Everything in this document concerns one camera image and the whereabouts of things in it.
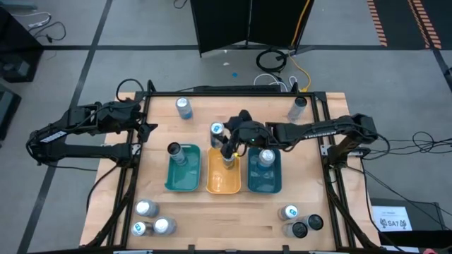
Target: teal bin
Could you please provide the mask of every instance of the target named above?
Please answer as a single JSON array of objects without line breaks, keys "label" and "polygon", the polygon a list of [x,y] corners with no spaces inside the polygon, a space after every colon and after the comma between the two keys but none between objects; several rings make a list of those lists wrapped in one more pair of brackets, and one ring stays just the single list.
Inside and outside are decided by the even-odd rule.
[{"label": "teal bin", "polygon": [[168,177],[165,183],[169,191],[194,191],[199,185],[201,172],[201,150],[197,145],[181,144],[188,162],[179,166],[169,158]]},{"label": "teal bin", "polygon": [[274,194],[281,191],[283,180],[281,176],[281,153],[279,150],[272,150],[275,153],[275,161],[268,169],[258,167],[258,148],[248,150],[248,189],[255,193]]}]

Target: wooden table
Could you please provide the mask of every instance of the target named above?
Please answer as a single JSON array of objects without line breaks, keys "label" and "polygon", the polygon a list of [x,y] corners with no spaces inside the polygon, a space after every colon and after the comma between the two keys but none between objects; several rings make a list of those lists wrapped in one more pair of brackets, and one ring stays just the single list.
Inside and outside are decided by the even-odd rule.
[{"label": "wooden table", "polygon": [[[123,93],[122,97],[133,94]],[[331,118],[349,114],[343,93],[328,93]],[[187,249],[194,244],[196,250],[335,250],[331,217],[323,183],[319,145],[316,139],[300,142],[291,152],[282,152],[282,190],[273,195],[251,193],[247,188],[247,157],[242,158],[242,188],[233,195],[214,195],[206,190],[207,149],[210,147],[209,128],[214,121],[226,122],[238,115],[241,109],[249,110],[255,121],[264,123],[287,122],[287,113],[293,97],[189,97],[194,117],[182,120],[175,108],[176,97],[153,97],[150,101],[148,123],[159,126],[144,144],[136,186],[135,201],[148,198],[160,204],[160,214],[174,217],[177,231],[171,236],[135,237],[129,234],[130,249]],[[310,102],[298,124],[313,123]],[[335,137],[336,142],[342,136]],[[108,134],[107,144],[123,143],[126,133]],[[171,142],[194,143],[201,148],[202,166],[199,187],[190,193],[168,191],[167,178]],[[358,158],[349,158],[351,167],[360,168]],[[97,179],[113,167],[113,162],[102,159]],[[345,190],[350,214],[367,236],[379,245],[379,237],[367,214],[364,178],[362,174],[343,169]],[[81,236],[81,244],[93,239],[112,213],[117,190],[119,170],[104,179],[95,189]],[[320,231],[310,231],[303,239],[283,236],[277,216],[278,208],[295,204],[300,216],[316,213],[322,216],[325,226]],[[347,245],[343,219],[338,212],[343,245]],[[131,225],[137,221],[153,219],[132,215]],[[119,219],[116,243],[119,243],[123,218]]]}]

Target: yellow cable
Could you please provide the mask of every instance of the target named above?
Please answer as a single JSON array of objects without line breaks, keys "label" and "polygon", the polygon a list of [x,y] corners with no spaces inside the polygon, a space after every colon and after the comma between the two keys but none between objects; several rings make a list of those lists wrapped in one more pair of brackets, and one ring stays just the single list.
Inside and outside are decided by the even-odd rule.
[{"label": "yellow cable", "polygon": [[310,1],[311,1],[311,0],[307,0],[306,5],[305,5],[304,8],[303,8],[302,14],[299,16],[298,24],[297,24],[297,29],[295,30],[295,34],[294,34],[294,38],[292,39],[292,43],[290,43],[291,46],[294,45],[295,39],[297,39],[297,33],[298,33],[298,29],[299,29],[299,24],[302,23],[302,19],[303,19],[304,13],[306,12],[306,9],[308,8],[308,5],[309,5],[309,2],[310,2]]},{"label": "yellow cable", "polygon": [[290,56],[290,53],[288,52],[287,55],[289,56],[290,60],[292,60],[292,62],[294,62],[294,65],[301,70],[306,77],[308,78],[308,85],[302,89],[300,89],[300,92],[307,92],[308,88],[311,86],[311,76],[309,75],[309,73],[307,71],[305,71],[302,67],[298,66],[297,62]]}]

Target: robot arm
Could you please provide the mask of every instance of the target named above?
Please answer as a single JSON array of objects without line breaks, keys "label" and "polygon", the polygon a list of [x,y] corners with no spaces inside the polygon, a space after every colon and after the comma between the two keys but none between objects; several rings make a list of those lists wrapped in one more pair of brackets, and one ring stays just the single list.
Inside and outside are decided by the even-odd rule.
[{"label": "robot arm", "polygon": [[335,166],[346,163],[348,153],[359,145],[370,144],[378,138],[372,117],[362,114],[303,125],[266,123],[264,126],[253,121],[248,111],[242,110],[239,116],[231,117],[224,125],[231,133],[229,138],[219,138],[224,144],[221,153],[226,158],[237,152],[242,144],[246,147],[289,152],[299,141],[343,134],[345,139],[339,145],[330,146],[328,149],[328,163]]},{"label": "robot arm", "polygon": [[157,124],[138,123],[140,113],[139,102],[131,99],[123,102],[108,102],[77,106],[70,108],[62,118],[47,127],[34,131],[27,141],[27,151],[38,164],[49,164],[65,157],[75,158],[108,158],[119,166],[129,162],[136,147],[123,143],[113,146],[67,145],[60,139],[69,134],[120,133],[122,131],[138,131],[138,139],[146,142]]}]

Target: white sign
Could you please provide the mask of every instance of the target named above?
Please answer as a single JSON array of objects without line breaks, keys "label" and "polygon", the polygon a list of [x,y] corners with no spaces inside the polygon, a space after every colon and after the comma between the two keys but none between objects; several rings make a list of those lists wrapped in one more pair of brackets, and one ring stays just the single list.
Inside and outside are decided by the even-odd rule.
[{"label": "white sign", "polygon": [[405,207],[373,206],[375,224],[380,231],[412,231]]}]

